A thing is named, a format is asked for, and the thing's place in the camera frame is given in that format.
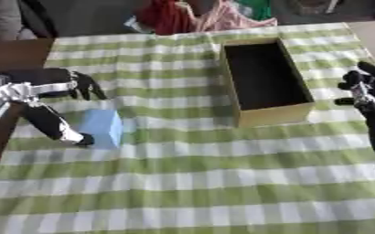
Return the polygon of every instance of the person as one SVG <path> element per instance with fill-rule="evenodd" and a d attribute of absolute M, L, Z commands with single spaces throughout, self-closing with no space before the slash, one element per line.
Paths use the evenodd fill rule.
<path fill-rule="evenodd" d="M 34 38 L 32 31 L 22 24 L 17 0 L 0 0 L 0 41 Z"/>

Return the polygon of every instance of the light blue cube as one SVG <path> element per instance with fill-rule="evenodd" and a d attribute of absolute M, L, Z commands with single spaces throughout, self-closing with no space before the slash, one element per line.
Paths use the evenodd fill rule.
<path fill-rule="evenodd" d="M 116 110 L 89 110 L 82 117 L 78 132 L 93 136 L 95 149 L 118 149 L 123 131 L 122 121 Z"/>

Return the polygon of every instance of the green checkered tablecloth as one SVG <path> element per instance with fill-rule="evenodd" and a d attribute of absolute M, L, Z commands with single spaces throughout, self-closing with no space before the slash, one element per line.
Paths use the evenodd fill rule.
<path fill-rule="evenodd" d="M 236 129 L 220 42 L 275 34 L 316 107 L 306 122 Z M 375 233 L 367 128 L 332 102 L 361 59 L 345 24 L 58 39 L 47 66 L 91 74 L 110 99 L 47 102 L 73 123 L 117 109 L 122 147 L 67 147 L 20 122 L 0 163 L 0 234 Z"/>

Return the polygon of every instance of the floor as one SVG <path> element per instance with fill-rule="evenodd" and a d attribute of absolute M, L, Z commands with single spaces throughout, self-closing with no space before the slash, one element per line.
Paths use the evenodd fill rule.
<path fill-rule="evenodd" d="M 149 0 L 39 0 L 54 19 L 63 37 L 79 35 L 123 34 L 130 30 L 123 23 Z M 206 12 L 214 0 L 200 0 Z M 346 0 L 334 14 L 300 16 L 290 0 L 271 0 L 273 15 L 281 25 L 372 20 L 374 0 Z"/>

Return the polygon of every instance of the tan box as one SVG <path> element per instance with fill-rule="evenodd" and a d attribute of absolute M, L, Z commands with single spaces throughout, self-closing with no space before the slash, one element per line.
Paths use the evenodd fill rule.
<path fill-rule="evenodd" d="M 237 127 L 302 122 L 314 106 L 278 37 L 225 42 L 220 65 Z"/>

